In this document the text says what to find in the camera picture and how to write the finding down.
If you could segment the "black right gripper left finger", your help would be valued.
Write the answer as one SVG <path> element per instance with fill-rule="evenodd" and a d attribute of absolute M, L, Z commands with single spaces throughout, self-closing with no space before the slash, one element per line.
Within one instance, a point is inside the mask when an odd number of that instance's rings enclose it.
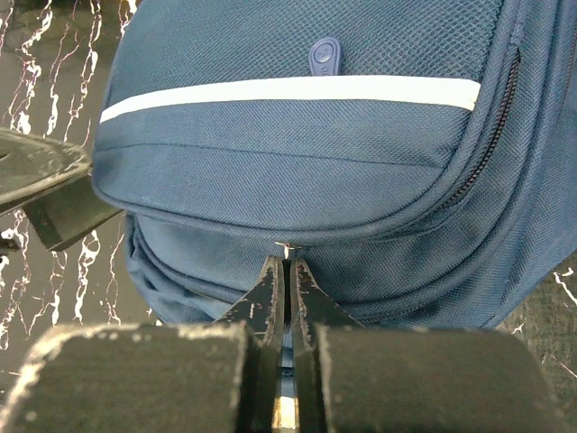
<path fill-rule="evenodd" d="M 77 326 L 31 347 L 4 432 L 272 432 L 285 316 L 283 261 L 211 324 Z"/>

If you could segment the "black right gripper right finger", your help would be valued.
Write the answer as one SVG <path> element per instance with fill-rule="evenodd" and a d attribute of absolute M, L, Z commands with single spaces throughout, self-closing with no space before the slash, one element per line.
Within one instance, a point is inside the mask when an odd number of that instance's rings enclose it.
<path fill-rule="evenodd" d="M 303 432 L 564 432 L 536 359 L 482 329 L 363 327 L 288 265 Z"/>

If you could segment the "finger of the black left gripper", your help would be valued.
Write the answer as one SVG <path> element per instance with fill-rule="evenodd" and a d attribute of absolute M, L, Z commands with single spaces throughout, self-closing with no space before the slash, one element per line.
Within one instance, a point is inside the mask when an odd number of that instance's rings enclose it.
<path fill-rule="evenodd" d="M 77 144 L 1 129 L 1 214 L 21 209 L 46 250 L 61 252 L 121 213 L 96 196 Z"/>

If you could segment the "navy blue student backpack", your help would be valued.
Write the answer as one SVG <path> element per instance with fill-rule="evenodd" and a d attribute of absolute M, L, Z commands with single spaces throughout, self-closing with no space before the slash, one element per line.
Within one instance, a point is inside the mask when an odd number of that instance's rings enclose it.
<path fill-rule="evenodd" d="M 163 321 L 288 246 L 365 325 L 495 327 L 576 249 L 576 4 L 145 1 L 93 159 Z"/>

